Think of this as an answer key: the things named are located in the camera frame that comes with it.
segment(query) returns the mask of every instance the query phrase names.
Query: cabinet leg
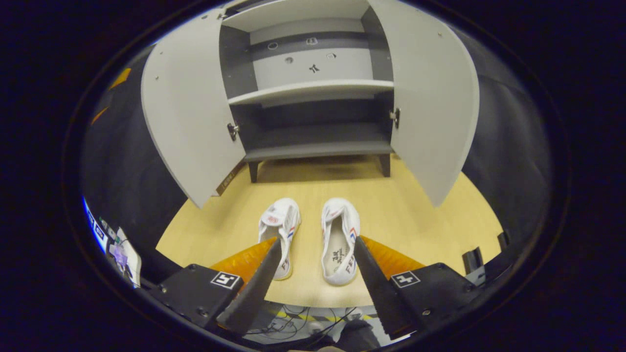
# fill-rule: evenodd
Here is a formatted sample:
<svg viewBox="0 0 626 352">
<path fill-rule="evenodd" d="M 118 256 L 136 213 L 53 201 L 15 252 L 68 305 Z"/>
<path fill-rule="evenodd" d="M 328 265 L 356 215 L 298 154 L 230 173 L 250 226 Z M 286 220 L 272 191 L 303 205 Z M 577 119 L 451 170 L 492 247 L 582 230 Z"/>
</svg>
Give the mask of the cabinet leg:
<svg viewBox="0 0 626 352">
<path fill-rule="evenodd" d="M 257 183 L 257 171 L 259 170 L 259 162 L 248 162 L 248 167 L 250 168 L 250 181 L 253 184 Z"/>
<path fill-rule="evenodd" d="M 382 175 L 385 177 L 390 177 L 391 176 L 390 154 L 380 154 L 378 158 L 381 160 Z"/>
</svg>

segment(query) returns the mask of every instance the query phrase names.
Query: cabinet shelf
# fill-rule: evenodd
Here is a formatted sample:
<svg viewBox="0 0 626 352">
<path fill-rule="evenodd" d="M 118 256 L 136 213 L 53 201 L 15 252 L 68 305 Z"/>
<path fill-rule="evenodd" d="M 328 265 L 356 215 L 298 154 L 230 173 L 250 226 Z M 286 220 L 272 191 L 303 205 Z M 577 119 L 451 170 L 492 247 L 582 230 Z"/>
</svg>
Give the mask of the cabinet shelf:
<svg viewBox="0 0 626 352">
<path fill-rule="evenodd" d="M 311 100 L 316 95 L 327 98 L 329 95 L 373 95 L 393 90 L 392 81 L 381 80 L 325 80 L 294 83 L 278 87 L 267 88 L 252 93 L 235 96 L 228 99 L 230 105 L 241 104 L 272 104 L 285 100 Z"/>
<path fill-rule="evenodd" d="M 377 123 L 338 123 L 271 129 L 246 149 L 245 161 L 385 154 L 393 149 Z"/>
</svg>

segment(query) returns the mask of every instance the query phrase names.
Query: sticker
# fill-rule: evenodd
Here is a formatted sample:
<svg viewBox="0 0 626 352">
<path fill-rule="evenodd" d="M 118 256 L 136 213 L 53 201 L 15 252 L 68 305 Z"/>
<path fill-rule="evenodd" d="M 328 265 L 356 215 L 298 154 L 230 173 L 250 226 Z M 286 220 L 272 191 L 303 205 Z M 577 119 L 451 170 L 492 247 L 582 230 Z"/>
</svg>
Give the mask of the sticker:
<svg viewBox="0 0 626 352">
<path fill-rule="evenodd" d="M 418 279 L 417 276 L 415 276 L 415 274 L 410 271 L 403 272 L 402 274 L 392 275 L 391 279 L 393 279 L 393 282 L 399 288 L 417 284 L 421 281 L 420 279 Z"/>
<path fill-rule="evenodd" d="M 211 280 L 211 283 L 214 285 L 226 287 L 227 289 L 233 289 L 235 283 L 239 280 L 237 275 L 227 274 L 226 272 L 219 272 L 217 275 Z"/>
</svg>

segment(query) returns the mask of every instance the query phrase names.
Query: door hinge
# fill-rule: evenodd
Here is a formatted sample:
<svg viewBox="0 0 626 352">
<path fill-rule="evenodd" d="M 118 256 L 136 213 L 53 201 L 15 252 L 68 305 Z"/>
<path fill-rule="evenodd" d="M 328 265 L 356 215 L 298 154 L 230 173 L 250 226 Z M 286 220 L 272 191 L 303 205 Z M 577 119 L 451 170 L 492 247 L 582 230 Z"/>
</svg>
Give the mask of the door hinge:
<svg viewBox="0 0 626 352">
<path fill-rule="evenodd" d="M 229 123 L 228 125 L 226 125 L 226 127 L 228 127 L 228 132 L 230 133 L 230 139 L 232 139 L 233 142 L 236 141 L 237 132 L 239 132 L 239 126 Z"/>
<path fill-rule="evenodd" d="M 400 126 L 400 108 L 396 108 L 396 111 L 391 110 L 389 112 L 389 119 L 396 123 L 396 129 Z"/>
</svg>

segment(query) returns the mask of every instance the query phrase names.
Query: black wall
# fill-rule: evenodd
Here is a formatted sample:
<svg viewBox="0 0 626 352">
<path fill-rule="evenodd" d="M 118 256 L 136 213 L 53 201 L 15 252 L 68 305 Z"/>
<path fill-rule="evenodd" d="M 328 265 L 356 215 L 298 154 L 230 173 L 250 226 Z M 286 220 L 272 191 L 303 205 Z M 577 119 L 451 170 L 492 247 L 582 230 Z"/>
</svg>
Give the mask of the black wall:
<svg viewBox="0 0 626 352">
<path fill-rule="evenodd" d="M 95 217 L 121 227 L 142 259 L 141 275 L 159 282 L 178 266 L 157 244 L 187 196 L 152 142 L 141 107 L 141 75 L 153 47 L 129 63 L 128 79 L 107 91 L 87 129 L 81 158 L 81 187 Z"/>
<path fill-rule="evenodd" d="M 523 241 L 538 225 L 552 191 L 542 117 L 524 85 L 492 50 L 455 32 L 474 61 L 480 88 L 478 124 L 463 173 L 511 241 Z"/>
</svg>

